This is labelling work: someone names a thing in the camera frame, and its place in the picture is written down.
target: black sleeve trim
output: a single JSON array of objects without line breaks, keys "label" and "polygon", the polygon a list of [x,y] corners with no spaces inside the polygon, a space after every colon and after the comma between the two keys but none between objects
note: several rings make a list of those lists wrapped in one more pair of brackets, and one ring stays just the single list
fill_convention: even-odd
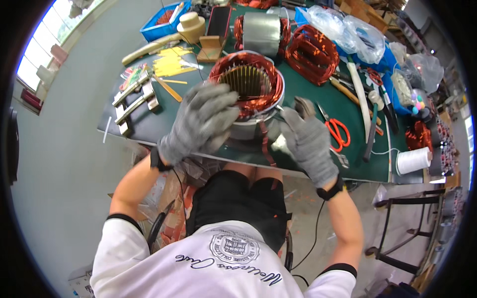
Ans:
[{"label": "black sleeve trim", "polygon": [[356,269],[353,266],[351,266],[350,264],[345,264],[345,263],[333,264],[333,265],[329,266],[328,268],[326,268],[325,270],[323,270],[323,272],[321,272],[318,276],[320,276],[320,275],[322,275],[326,272],[332,271],[332,270],[348,271],[349,273],[353,274],[354,278],[356,278],[358,276],[358,272],[356,272]]},{"label": "black sleeve trim", "polygon": [[141,227],[139,226],[139,224],[137,223],[137,221],[135,221],[132,217],[127,216],[126,214],[115,213],[115,214],[111,214],[110,216],[108,216],[108,217],[106,218],[106,220],[111,219],[111,218],[120,218],[120,219],[122,219],[122,220],[125,220],[125,221],[130,222],[130,223],[133,224],[135,227],[137,227],[137,229],[139,230],[139,232],[141,232],[141,234],[143,234],[143,236],[144,236],[144,233],[143,233],[143,231],[141,230]]}]

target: window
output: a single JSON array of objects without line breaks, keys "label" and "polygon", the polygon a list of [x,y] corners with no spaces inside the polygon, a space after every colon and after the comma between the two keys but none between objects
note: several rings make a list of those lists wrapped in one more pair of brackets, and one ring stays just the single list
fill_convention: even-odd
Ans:
[{"label": "window", "polygon": [[470,155],[470,182],[469,182],[469,189],[472,189],[472,172],[474,171],[474,155]]},{"label": "window", "polygon": [[103,0],[94,0],[89,8],[74,19],[70,19],[71,3],[68,0],[56,0],[40,21],[23,54],[17,75],[34,91],[40,78],[36,72],[40,65],[48,67],[52,60],[50,50],[54,44],[62,45],[72,30]]},{"label": "window", "polygon": [[465,119],[467,129],[467,139],[469,141],[469,152],[474,151],[474,127],[472,125],[472,116]]}]

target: white t-shirt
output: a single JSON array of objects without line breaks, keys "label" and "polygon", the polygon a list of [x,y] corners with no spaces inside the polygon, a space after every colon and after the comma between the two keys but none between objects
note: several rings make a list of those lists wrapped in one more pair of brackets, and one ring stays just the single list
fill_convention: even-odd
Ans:
[{"label": "white t-shirt", "polygon": [[150,255],[135,225],[111,218],[103,227],[90,282],[97,298],[349,298],[356,278],[330,270],[302,293],[277,254],[245,222],[203,226]]}]

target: gray work glove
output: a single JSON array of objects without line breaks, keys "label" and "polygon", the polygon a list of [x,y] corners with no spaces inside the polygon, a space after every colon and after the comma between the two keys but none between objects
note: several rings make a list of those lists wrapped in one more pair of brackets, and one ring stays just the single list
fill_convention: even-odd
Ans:
[{"label": "gray work glove", "polygon": [[226,84],[199,84],[183,98],[172,130],[157,142],[168,164],[175,165],[193,152],[211,153],[230,136],[239,116],[237,92]]},{"label": "gray work glove", "polygon": [[294,109],[284,107],[280,128],[296,162],[306,171],[316,188],[338,176],[338,167],[330,156],[330,132],[316,117],[303,120]]}]

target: metal clamp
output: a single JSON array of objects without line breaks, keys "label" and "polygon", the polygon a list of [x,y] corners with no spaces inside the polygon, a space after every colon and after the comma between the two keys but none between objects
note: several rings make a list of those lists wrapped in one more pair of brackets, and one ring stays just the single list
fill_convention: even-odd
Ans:
[{"label": "metal clamp", "polygon": [[154,112],[159,108],[159,101],[155,96],[150,80],[142,86],[142,91],[143,95],[138,97],[130,106],[126,107],[126,109],[124,109],[124,103],[116,107],[117,119],[114,122],[119,125],[119,131],[122,135],[130,133],[126,119],[138,106],[147,101],[147,107],[150,111]]},{"label": "metal clamp", "polygon": [[126,90],[124,90],[123,92],[118,92],[115,96],[114,96],[114,102],[113,102],[113,106],[114,107],[117,107],[120,103],[123,102],[124,98],[126,98],[129,93],[131,93],[134,89],[136,88],[139,88],[141,87],[141,85],[146,82],[147,80],[149,79],[149,75],[147,72],[145,72],[143,75],[141,75],[139,77],[139,80],[137,80],[136,82],[132,83],[131,85],[129,85]]}]

